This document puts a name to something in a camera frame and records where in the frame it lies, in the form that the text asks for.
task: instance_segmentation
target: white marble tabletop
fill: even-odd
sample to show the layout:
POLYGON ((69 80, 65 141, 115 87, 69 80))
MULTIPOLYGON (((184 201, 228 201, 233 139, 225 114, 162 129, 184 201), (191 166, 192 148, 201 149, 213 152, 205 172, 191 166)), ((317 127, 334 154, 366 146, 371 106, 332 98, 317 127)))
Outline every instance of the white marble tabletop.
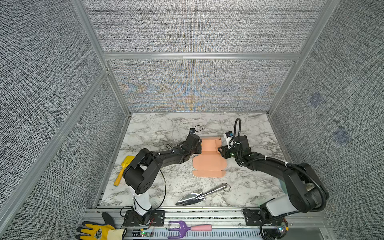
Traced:
MULTIPOLYGON (((241 118, 242 135, 246 135, 253 152, 259 152, 283 160, 283 153, 265 114, 258 113, 134 113, 125 134, 100 206, 132 205, 132 196, 124 178, 120 185, 113 185, 121 170, 121 163, 128 155, 135 156, 140 149, 166 150, 184 141, 189 128, 201 125, 200 137, 223 136, 233 131, 236 118, 241 118)), ((226 175, 222 178, 195 177, 192 171, 193 157, 177 165, 162 168, 167 183, 163 207, 175 207, 175 203, 193 190, 207 191, 223 182, 231 186, 230 192, 220 191, 208 195, 205 201, 190 206, 207 207, 252 207, 283 194, 279 180, 262 172, 252 171, 227 159, 226 175)), ((164 180, 159 173, 149 189, 150 202, 157 207, 164 196, 164 180)))

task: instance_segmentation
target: black mounting plate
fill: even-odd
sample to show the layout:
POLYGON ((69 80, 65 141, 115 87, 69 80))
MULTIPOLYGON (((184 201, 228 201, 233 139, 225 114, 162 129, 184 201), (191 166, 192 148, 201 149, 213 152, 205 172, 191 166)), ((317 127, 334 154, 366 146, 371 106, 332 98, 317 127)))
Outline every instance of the black mounting plate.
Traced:
MULTIPOLYGON (((165 218, 165 211, 164 210, 156 210, 151 212, 151 216, 155 218, 153 221, 153 225, 155 227, 162 227, 164 225, 164 218, 165 218)), ((137 222, 137 219, 134 219, 134 212, 132 211, 127 211, 125 218, 124 218, 124 223, 123 226, 126 227, 145 227, 139 225, 137 222)))
MULTIPOLYGON (((260 209, 243 209, 244 220, 247 226, 260 226, 262 223, 259 215, 260 209)), ((272 226, 279 226, 283 221, 282 218, 279 218, 271 223, 272 226)))

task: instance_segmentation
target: yellow glove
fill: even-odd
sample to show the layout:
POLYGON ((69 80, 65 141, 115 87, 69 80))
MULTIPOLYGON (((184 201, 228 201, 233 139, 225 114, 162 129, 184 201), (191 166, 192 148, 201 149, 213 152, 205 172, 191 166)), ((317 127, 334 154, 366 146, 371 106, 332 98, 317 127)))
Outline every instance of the yellow glove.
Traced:
POLYGON ((75 238, 80 240, 122 240, 127 229, 115 229, 114 221, 107 212, 103 212, 101 216, 104 219, 103 225, 84 221, 83 226, 85 227, 78 227, 77 231, 85 234, 78 234, 75 238))

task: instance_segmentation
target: yellow shovel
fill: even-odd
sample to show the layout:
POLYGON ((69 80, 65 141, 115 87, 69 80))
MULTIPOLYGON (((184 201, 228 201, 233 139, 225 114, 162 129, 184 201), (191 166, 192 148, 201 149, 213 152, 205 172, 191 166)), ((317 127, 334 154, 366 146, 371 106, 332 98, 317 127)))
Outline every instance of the yellow shovel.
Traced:
POLYGON ((119 183, 120 183, 120 180, 122 178, 122 173, 124 172, 125 168, 128 167, 128 165, 132 162, 132 160, 134 159, 135 157, 134 156, 127 156, 124 161, 121 163, 121 166, 122 166, 122 169, 118 175, 118 177, 116 178, 116 181, 115 183, 113 184, 114 186, 118 186, 119 183))

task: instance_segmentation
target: metal trowel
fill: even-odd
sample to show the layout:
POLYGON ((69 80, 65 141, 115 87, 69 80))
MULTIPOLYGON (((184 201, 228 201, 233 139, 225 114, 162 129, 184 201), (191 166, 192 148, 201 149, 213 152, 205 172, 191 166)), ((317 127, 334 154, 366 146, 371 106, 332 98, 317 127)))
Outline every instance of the metal trowel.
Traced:
POLYGON ((203 193, 202 189, 195 190, 195 191, 185 195, 184 197, 182 197, 179 201, 177 201, 176 206, 187 206, 187 205, 196 204, 198 202, 204 201, 205 196, 212 194, 214 192, 218 192, 220 190, 223 190, 228 186, 229 186, 228 184, 222 183, 221 185, 214 187, 205 193, 203 193))

